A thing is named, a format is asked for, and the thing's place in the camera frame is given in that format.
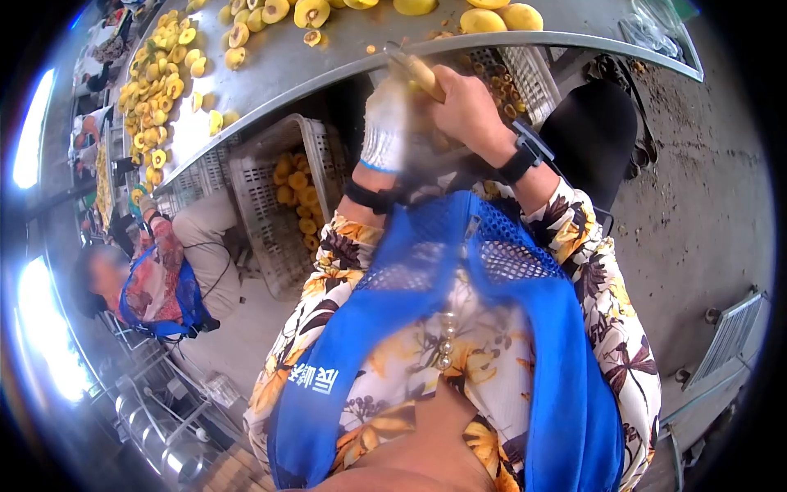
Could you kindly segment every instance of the stainless steel table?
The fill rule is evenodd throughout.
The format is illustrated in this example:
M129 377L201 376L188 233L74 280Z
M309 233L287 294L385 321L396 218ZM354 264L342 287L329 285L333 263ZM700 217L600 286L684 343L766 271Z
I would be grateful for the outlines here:
M183 98L192 90L214 93L217 110L225 113L232 109L242 117L227 130L209 137L207 112L192 114L187 107L177 110L177 105L170 116L172 162L165 165L162 186L153 194L158 195L206 151L273 109L348 76L383 67L387 60L382 45L389 39L400 42L407 37L409 50L420 55L480 46L582 47L640 58L697 81L703 79L700 61L685 31L680 42L688 65L623 42L618 20L632 12L629 0L527 1L541 12L548 31L495 32L426 41L433 30L456 32L459 18L469 4L464 0L442 0L428 15L407 17L394 10L390 0L381 0L369 10L333 9L320 29L323 42L314 48L303 43L306 30L295 26L292 8L284 20L250 36L245 46L246 61L237 72L224 67L224 51L220 47L221 35L229 27L218 21L217 13L226 2L206 2L203 10L190 16L198 24L199 35L189 48L198 47L205 52L208 69L203 77L194 80L193 87L188 82L190 77L184 77L187 85ZM167 0L160 13L183 10L186 4L187 0ZM446 19L450 21L442 27L441 22ZM156 23L151 23L143 38L155 27ZM368 55L368 45L374 45L377 54Z

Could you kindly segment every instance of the wrist strap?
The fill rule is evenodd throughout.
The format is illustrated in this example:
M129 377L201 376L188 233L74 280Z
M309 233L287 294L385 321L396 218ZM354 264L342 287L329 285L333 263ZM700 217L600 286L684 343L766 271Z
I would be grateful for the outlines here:
M352 179L345 184L344 192L347 198L358 205L370 208L375 215L387 214L394 207L394 203L399 201L399 193L396 188L380 190L375 193Z
M505 182L514 186L514 183L519 181L525 175L528 169L537 164L538 156L534 156L527 146L521 146L505 165L497 171L503 176Z
M147 224L150 225L150 223L153 222L153 219L161 216L162 216L161 213L158 210L156 210L155 212L153 212L153 215L151 215L150 218L148 219Z
M516 139L516 154L498 169L511 186L519 181L528 169L538 166L542 161L551 162L555 158L555 154L524 120L517 118L513 126L519 133Z

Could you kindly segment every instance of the white plastic crate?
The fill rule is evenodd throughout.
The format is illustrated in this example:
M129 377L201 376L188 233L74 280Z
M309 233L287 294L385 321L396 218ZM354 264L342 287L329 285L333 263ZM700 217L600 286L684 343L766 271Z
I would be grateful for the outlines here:
M504 46L497 48L527 105L533 126L539 128L560 103L560 91L549 67L537 48Z
M168 193L158 197L159 210L164 213L163 208L169 216L174 216L200 198L226 188L230 182L229 155L240 143L241 137L236 133L184 169L172 181Z
M235 150L230 174L249 243L262 269L271 296L279 301L298 298L312 271L294 211L276 201L273 171L279 156L303 146L323 216L330 220L342 198L347 177L344 158L336 160L328 132L318 120L292 114Z

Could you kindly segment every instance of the concrete floor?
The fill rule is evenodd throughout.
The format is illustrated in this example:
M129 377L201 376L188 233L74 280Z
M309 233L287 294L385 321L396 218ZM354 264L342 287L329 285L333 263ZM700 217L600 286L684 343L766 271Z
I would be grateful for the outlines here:
M663 379L662 416L693 396L680 391L673 374L708 349L714 332L704 323L705 310L729 307L752 284L768 289L774 280L772 191L739 74L703 20L689 30L705 82L653 67L634 74L660 158L654 170L621 186L612 208L618 260ZM246 304L220 330L182 347L203 372L229 375L247 398L294 303L274 301L261 280L246 281L243 296ZM734 397L745 373L683 419L683 449ZM244 409L241 400L230 414L239 421ZM654 470L667 472L650 480L648 490L670 490L670 454L656 459Z

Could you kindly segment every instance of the beige trousers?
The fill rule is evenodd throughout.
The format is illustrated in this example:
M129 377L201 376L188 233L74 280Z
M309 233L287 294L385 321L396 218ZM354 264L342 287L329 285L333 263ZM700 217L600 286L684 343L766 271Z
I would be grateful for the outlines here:
M210 316L221 321L238 307L241 283L238 270L222 243L224 232L237 218L227 190L216 191L175 215L172 230L183 244Z

